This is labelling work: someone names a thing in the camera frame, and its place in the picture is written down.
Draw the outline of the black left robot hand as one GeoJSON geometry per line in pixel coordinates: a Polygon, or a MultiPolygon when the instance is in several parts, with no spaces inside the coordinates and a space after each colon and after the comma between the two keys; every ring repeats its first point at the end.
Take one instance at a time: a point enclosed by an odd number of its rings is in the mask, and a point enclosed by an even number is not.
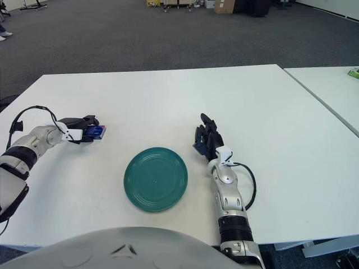
{"type": "Polygon", "coordinates": [[[88,126],[99,125],[99,121],[96,119],[94,115],[87,115],[83,118],[63,118],[60,119],[59,122],[65,124],[68,129],[82,130],[81,139],[75,139],[73,138],[73,135],[68,135],[70,138],[69,141],[75,144],[93,142],[94,139],[89,135],[86,135],[85,131],[88,126]]]}

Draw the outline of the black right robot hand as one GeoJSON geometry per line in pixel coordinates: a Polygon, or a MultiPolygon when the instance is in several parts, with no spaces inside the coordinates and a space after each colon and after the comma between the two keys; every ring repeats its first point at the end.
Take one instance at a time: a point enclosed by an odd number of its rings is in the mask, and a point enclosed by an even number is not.
{"type": "Polygon", "coordinates": [[[215,121],[204,113],[200,114],[200,118],[203,124],[196,127],[193,147],[210,162],[217,158],[216,148],[222,147],[224,142],[215,121]]]}

